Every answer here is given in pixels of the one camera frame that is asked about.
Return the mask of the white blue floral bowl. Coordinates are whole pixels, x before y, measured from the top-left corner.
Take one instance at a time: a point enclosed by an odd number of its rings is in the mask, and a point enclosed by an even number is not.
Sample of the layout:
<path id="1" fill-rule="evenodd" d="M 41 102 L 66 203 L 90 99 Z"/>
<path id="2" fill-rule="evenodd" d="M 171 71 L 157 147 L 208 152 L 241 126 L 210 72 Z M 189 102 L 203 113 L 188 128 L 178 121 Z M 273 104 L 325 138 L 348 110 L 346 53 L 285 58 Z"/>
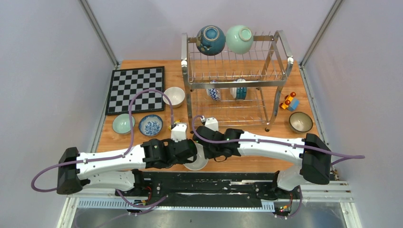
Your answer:
<path id="1" fill-rule="evenodd" d="M 162 127 L 163 121 L 161 117 L 155 114 L 143 117 L 138 124 L 140 133 L 149 137 L 158 135 Z"/>

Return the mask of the cream bowl green leaf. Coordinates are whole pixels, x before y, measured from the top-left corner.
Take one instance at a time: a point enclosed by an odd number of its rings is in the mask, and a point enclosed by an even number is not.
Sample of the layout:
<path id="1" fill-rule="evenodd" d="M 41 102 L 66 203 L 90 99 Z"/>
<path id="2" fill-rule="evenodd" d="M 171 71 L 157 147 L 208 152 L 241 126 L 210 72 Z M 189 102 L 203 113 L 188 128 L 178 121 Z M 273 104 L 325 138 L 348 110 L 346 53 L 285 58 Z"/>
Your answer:
<path id="1" fill-rule="evenodd" d="M 169 87 L 164 94 L 171 101 L 173 108 L 181 107 L 185 100 L 185 91 L 179 87 Z"/>

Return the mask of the plain cream bowl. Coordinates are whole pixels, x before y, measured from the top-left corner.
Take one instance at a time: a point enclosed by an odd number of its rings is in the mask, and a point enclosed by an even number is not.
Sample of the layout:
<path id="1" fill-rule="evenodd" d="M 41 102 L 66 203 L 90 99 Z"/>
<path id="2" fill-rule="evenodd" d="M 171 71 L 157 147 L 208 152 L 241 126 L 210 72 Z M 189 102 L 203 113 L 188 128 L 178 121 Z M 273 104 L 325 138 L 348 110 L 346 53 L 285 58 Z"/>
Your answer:
<path id="1" fill-rule="evenodd" d="M 191 171 L 199 171 L 203 169 L 208 163 L 208 159 L 206 159 L 204 155 L 203 146 L 198 143 L 196 143 L 195 146 L 197 149 L 196 158 L 194 159 L 193 157 L 191 157 L 190 160 L 192 160 L 192 163 L 186 163 L 184 165 L 187 169 Z"/>

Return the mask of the pale green striped bowl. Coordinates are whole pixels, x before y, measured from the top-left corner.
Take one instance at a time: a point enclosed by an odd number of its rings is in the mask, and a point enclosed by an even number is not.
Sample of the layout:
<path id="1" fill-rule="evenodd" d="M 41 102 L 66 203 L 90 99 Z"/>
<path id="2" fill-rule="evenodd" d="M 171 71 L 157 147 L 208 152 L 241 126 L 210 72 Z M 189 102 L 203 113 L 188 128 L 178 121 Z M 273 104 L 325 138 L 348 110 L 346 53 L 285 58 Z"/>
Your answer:
<path id="1" fill-rule="evenodd" d="M 112 123 L 112 129 L 117 134 L 128 134 L 131 131 L 129 114 L 118 115 Z"/>

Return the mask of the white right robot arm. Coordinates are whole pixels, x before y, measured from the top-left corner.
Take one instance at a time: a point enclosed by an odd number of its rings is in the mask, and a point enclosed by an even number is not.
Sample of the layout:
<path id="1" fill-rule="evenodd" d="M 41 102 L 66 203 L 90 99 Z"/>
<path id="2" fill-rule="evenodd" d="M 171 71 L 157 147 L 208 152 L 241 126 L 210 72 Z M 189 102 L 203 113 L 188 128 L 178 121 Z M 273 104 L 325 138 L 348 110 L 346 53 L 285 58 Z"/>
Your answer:
<path id="1" fill-rule="evenodd" d="M 330 182 L 331 156 L 327 145 L 315 134 L 304 138 L 276 138 L 228 128 L 225 133 L 206 126 L 194 130 L 193 140 L 201 144 L 209 159 L 224 156 L 261 156 L 284 160 L 293 166 L 279 171 L 271 185 L 272 194 L 284 198 L 306 181 L 318 185 Z"/>

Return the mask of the dark patterned rim bowl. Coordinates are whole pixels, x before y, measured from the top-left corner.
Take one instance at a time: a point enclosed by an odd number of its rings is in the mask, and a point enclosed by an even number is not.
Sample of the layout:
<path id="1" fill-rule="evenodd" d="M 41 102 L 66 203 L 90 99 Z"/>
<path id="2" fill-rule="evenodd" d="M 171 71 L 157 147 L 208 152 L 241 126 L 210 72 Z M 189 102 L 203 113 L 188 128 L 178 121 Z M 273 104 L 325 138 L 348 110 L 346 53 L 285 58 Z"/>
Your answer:
<path id="1" fill-rule="evenodd" d="M 292 113 L 288 119 L 288 122 L 291 130 L 296 133 L 307 133 L 314 126 L 312 118 L 304 112 Z"/>

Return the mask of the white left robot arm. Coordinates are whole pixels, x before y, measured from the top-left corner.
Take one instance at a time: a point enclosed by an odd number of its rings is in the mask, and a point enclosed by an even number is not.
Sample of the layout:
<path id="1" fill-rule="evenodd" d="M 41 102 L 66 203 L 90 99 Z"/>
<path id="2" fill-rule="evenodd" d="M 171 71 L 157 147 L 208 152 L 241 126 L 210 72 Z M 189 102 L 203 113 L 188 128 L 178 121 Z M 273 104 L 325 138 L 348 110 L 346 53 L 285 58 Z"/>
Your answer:
<path id="1" fill-rule="evenodd" d="M 145 192 L 145 182 L 135 178 L 134 169 L 167 169 L 175 164 L 191 163 L 197 147 L 191 139 L 151 139 L 126 149 L 101 152 L 79 152 L 76 147 L 65 150 L 59 160 L 57 194 L 69 195 L 88 188 L 114 188 L 134 196 Z"/>

